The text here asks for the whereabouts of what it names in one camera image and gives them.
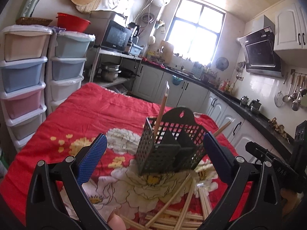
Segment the left hand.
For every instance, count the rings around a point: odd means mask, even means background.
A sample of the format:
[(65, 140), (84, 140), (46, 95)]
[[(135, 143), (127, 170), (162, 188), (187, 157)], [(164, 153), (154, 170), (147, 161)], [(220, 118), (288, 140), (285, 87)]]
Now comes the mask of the left hand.
[(108, 225), (112, 230), (126, 230), (126, 225), (123, 219), (115, 212), (112, 212), (107, 220)]

